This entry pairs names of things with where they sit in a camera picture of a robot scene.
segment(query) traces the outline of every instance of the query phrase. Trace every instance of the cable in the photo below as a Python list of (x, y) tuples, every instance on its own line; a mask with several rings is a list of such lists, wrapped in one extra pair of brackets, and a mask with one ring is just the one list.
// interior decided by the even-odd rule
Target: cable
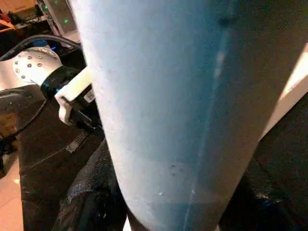
[(8, 52), (6, 52), (3, 56), (0, 57), (0, 61), (4, 61), (7, 59), (10, 59), (14, 56), (16, 52), (21, 52), (27, 45), (29, 45), (32, 42), (38, 41), (38, 40), (52, 40), (57, 42), (65, 43), (75, 49), (81, 50), (81, 45), (79, 43), (76, 43), (74, 41), (71, 41), (69, 39), (56, 36), (56, 35), (34, 35), (30, 36), (20, 43), (18, 43), (15, 47), (10, 49)]
[(44, 103), (41, 105), (41, 107), (38, 109), (38, 111), (35, 113), (35, 115), (23, 126), (21, 127), (20, 129), (18, 129), (16, 132), (14, 132), (13, 134), (11, 135), (8, 135), (7, 137), (4, 137), (0, 140), (0, 144), (1, 143), (7, 143), (7, 142), (12, 142), (13, 140), (15, 140), (15, 137), (23, 132), (29, 125), (31, 125), (34, 120), (36, 120), (38, 118), (38, 116), (44, 111), (44, 109), (46, 108), (47, 106), (47, 103), (48, 101), (45, 100)]

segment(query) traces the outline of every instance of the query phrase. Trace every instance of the black cloth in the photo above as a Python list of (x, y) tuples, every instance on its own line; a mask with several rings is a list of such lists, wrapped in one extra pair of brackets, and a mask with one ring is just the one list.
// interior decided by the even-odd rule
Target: black cloth
[(107, 143), (89, 158), (60, 202), (53, 231), (122, 231), (126, 206)]
[[(42, 102), (18, 114), (21, 127)], [(77, 173), (100, 145), (90, 135), (75, 153), (65, 148), (80, 134), (74, 126), (59, 120), (58, 108), (47, 105), (35, 122), (19, 136), (20, 184), (24, 230), (51, 230), (57, 218), (60, 199), (65, 197)]]
[(259, 142), (220, 226), (308, 230), (308, 94)]

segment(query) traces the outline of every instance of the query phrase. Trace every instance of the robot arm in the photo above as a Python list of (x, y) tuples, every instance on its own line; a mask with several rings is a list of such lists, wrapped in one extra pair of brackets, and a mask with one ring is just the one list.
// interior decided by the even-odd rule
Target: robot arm
[(82, 123), (84, 128), (104, 137), (87, 68), (82, 71), (62, 65), (48, 48), (33, 47), (5, 61), (24, 85), (36, 84), (44, 96), (59, 104), (59, 119), (67, 125)]

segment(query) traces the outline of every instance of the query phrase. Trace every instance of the wooden floor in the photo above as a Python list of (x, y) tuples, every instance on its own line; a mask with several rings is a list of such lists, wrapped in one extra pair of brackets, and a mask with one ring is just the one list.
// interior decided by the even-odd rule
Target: wooden floor
[(19, 183), (17, 154), (5, 156), (5, 166), (10, 166), (7, 175), (0, 179), (0, 231), (22, 231), (23, 215)]

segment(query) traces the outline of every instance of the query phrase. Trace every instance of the barcode label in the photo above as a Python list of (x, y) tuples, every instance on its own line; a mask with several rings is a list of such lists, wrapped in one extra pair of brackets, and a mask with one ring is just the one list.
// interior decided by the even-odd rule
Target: barcode label
[(89, 90), (89, 92), (83, 97), (88, 103), (95, 100), (93, 89)]

